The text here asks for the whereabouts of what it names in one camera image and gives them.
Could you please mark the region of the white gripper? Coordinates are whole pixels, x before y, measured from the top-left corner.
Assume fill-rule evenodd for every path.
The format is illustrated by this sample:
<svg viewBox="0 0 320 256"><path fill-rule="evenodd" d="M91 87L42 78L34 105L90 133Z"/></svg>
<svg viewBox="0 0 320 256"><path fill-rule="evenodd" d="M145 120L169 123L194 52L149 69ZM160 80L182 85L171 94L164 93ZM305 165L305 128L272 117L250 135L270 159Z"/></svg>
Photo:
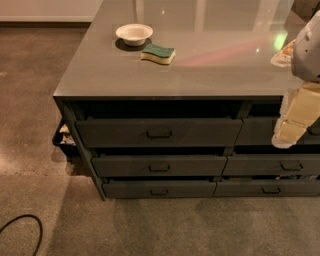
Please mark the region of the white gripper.
<svg viewBox="0 0 320 256"><path fill-rule="evenodd" d="M294 76L309 82L283 97L271 139L280 149L295 145L320 117L320 10L296 37L291 70Z"/></svg>

